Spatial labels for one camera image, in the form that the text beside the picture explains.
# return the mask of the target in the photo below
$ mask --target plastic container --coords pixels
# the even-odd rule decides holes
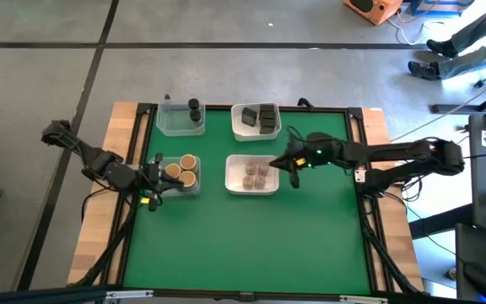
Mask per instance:
[[[260,115],[260,105],[263,103],[274,104],[275,114],[277,115],[277,121],[275,123],[275,131],[270,134],[260,134],[260,118],[257,117],[256,126],[251,127],[245,125],[241,122],[241,116],[243,108],[248,107]],[[252,140],[271,140],[275,139],[282,128],[282,123],[280,122],[280,112],[278,110],[278,105],[272,102],[263,102],[256,104],[240,104],[232,106],[231,116],[232,116],[232,131],[234,132],[235,140],[238,141],[252,141]]]
[[[175,103],[169,96],[157,108],[157,128],[166,136],[198,136],[206,132],[206,105],[200,101],[198,110],[202,114],[199,125],[190,118],[188,102]]]
[[[246,174],[246,164],[254,161],[258,164],[274,160],[273,155],[230,155],[226,159],[226,173],[224,185],[232,194],[237,195],[271,195],[278,190],[278,169],[269,167],[266,175],[266,185],[263,189],[253,187],[250,190],[243,188],[243,178]]]
[[[194,196],[198,195],[200,193],[200,188],[202,186],[202,162],[200,161],[200,158],[196,155],[196,166],[197,166],[197,171],[196,171],[196,179],[198,181],[198,185],[195,189],[192,191],[181,191],[178,188],[172,188],[164,191],[162,194],[160,194],[161,197],[163,198],[173,198],[173,197],[180,197],[180,196]],[[160,162],[160,167],[165,168],[169,164],[178,164],[179,165],[179,160],[181,157],[165,157],[161,162]]]

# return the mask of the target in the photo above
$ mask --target orange speaker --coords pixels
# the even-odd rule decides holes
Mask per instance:
[[[344,4],[378,25],[397,12],[402,0],[344,0]]]

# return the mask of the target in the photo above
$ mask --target wooden table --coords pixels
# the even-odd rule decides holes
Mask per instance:
[[[132,128],[134,126],[138,103],[117,102],[112,110],[111,119],[106,131],[105,141],[102,146],[105,150],[126,156],[131,142]],[[386,130],[386,119],[381,109],[363,109],[364,131],[368,144],[390,143]],[[142,119],[138,131],[138,141],[134,150],[133,164],[137,164],[142,150],[145,134],[146,119]],[[359,130],[356,120],[352,121],[354,139],[359,140]],[[393,166],[391,162],[374,163],[373,167],[386,169]],[[93,184],[92,192],[100,187]],[[399,190],[390,188],[389,192],[400,195]],[[111,232],[112,220],[116,209],[117,194],[106,192],[94,196],[88,202],[85,212],[82,230],[78,237],[78,244],[74,253],[73,265],[68,276],[68,282],[80,280],[95,263],[99,255],[104,251]],[[402,273],[419,290],[423,290],[423,284],[419,275],[419,268],[413,250],[412,236],[410,234],[405,208],[393,198],[380,198],[381,220],[386,239],[387,251],[397,264]],[[116,272],[121,256],[121,245],[113,256],[107,282],[116,282]],[[378,290],[386,290],[386,280],[381,267],[380,258],[373,249],[376,283]]]

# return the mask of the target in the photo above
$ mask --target concrete floor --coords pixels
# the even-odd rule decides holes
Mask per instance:
[[[0,41],[97,42],[110,5],[110,0],[0,0]],[[447,20],[452,24],[447,29],[458,28],[482,13],[470,9],[466,17]],[[410,39],[417,38],[424,21],[406,26]],[[118,5],[108,41],[327,42],[390,47],[398,46],[395,32],[388,24],[372,26],[341,0],[126,0]],[[425,33],[429,37],[448,35],[445,28]],[[40,141],[41,131],[52,119],[73,117],[94,52],[0,48],[0,187],[6,191],[0,198],[0,290],[12,290],[16,284],[61,153]],[[392,49],[107,49],[78,135],[92,145],[101,145],[114,102],[157,102],[169,93],[173,98],[194,95],[208,103],[274,100],[294,105],[304,96],[316,106],[381,107],[394,138],[434,118],[428,105],[457,104],[477,94],[472,84],[486,73],[426,82],[407,75],[406,62],[414,58],[436,59],[428,52]],[[463,116],[446,117],[407,140],[456,136],[452,133],[455,126],[466,122]],[[79,206],[90,190],[80,169],[79,159],[73,157],[32,288],[67,282],[80,229]],[[438,203],[432,204],[433,199],[422,198],[414,210],[425,216],[436,213],[432,206]],[[460,201],[442,205],[452,209],[468,203]],[[441,241],[454,247],[451,239]],[[447,257],[447,252],[444,256],[439,248],[427,250],[430,246],[416,243],[422,273],[434,278],[441,269],[430,261],[439,255],[450,263],[453,257]]]

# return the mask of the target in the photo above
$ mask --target green mat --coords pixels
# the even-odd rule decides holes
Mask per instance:
[[[343,114],[282,112],[285,127],[346,139]],[[286,128],[272,141],[238,142],[230,111],[208,111],[200,137],[166,137],[154,127],[150,160],[197,155],[202,190],[140,208],[124,286],[176,290],[369,295],[365,250],[351,176],[335,166],[300,172],[300,189],[280,175],[271,196],[235,196],[224,187],[232,154],[281,155]]]

